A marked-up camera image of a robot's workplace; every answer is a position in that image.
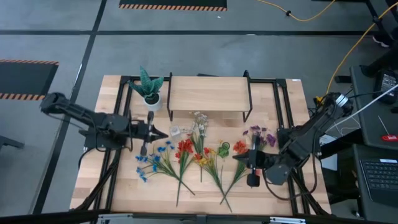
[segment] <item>wooden shelf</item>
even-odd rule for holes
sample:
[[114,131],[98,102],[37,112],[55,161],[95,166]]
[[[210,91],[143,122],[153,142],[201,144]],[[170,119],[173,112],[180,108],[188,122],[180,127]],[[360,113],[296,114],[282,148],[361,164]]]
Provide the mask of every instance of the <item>wooden shelf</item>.
[[167,109],[171,121],[173,111],[250,112],[249,73],[245,72],[243,77],[174,77],[170,74]]

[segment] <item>small vase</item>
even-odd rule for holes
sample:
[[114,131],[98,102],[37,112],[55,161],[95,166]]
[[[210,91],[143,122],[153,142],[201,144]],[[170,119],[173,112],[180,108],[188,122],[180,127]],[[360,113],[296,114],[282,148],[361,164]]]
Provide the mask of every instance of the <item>small vase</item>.
[[162,108],[162,97],[160,97],[159,94],[157,94],[157,96],[158,96],[157,101],[156,103],[153,104],[151,104],[151,102],[150,103],[146,102],[145,98],[143,98],[144,103],[145,105],[147,105],[149,111],[158,111]]

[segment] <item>white pot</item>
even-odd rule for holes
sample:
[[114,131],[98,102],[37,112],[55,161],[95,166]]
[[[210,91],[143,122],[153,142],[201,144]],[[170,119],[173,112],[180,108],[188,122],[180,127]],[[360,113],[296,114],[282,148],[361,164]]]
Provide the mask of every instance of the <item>white pot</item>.
[[145,101],[145,98],[143,98],[143,100],[145,105],[147,105],[149,111],[158,111],[162,108],[162,97],[160,95],[159,95],[159,100],[153,105],[148,104]]

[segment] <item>potted plant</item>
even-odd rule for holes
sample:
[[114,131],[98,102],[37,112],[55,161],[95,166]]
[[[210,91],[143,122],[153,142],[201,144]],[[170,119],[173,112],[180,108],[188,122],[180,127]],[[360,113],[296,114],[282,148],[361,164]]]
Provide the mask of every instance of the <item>potted plant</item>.
[[158,111],[162,108],[162,98],[159,95],[159,90],[163,84],[163,77],[151,80],[142,66],[139,69],[141,71],[141,85],[136,85],[133,82],[129,82],[129,85],[144,98],[144,103],[149,111]]

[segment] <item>yellow cable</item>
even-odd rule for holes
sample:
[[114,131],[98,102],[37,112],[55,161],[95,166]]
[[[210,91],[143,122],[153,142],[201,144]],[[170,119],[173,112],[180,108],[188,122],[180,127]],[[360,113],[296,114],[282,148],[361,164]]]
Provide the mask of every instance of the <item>yellow cable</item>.
[[[263,0],[257,0],[257,1],[262,2],[262,3],[265,3],[265,4],[268,4],[268,5],[270,5],[270,6],[275,6],[275,7],[277,7],[278,9],[280,9],[280,10],[282,10],[282,11],[284,11],[284,12],[287,12],[287,10],[285,10],[284,8],[278,6],[277,4],[274,4],[274,3],[271,3],[271,2],[267,2],[267,1],[263,1]],[[308,22],[308,21],[311,21],[311,20],[315,19],[316,17],[320,16],[320,15],[321,15],[323,12],[325,12],[335,1],[336,1],[336,0],[333,0],[331,3],[329,3],[329,5],[328,5],[326,8],[324,8],[324,9],[323,9],[322,11],[320,11],[318,14],[316,14],[315,16],[313,16],[313,17],[311,17],[311,18],[309,18],[309,19],[299,19],[299,18],[295,17],[292,13],[290,13],[289,16],[291,16],[293,19],[295,19],[295,20],[297,20],[297,21],[300,21],[300,22]]]
[[[397,6],[398,2],[393,4],[392,6],[390,6],[388,9],[386,9],[380,16],[379,19],[381,19],[384,15],[386,15],[387,12],[389,12],[393,7]],[[337,71],[340,69],[340,67],[344,64],[345,60],[347,59],[347,57],[350,55],[350,53],[355,49],[355,47],[363,40],[363,38],[365,37],[365,35],[375,26],[375,23],[372,23],[372,25],[367,29],[367,31],[365,31],[365,33],[362,35],[361,38],[359,38],[359,40],[356,42],[356,44],[351,48],[351,50],[349,50],[349,52],[344,56],[343,60],[340,62],[340,64],[337,66],[334,74],[331,76],[331,79],[329,81],[329,85],[328,88],[326,90],[326,94],[329,93],[329,89],[331,86],[331,83],[333,81],[333,78],[335,77],[335,75],[337,74]]]

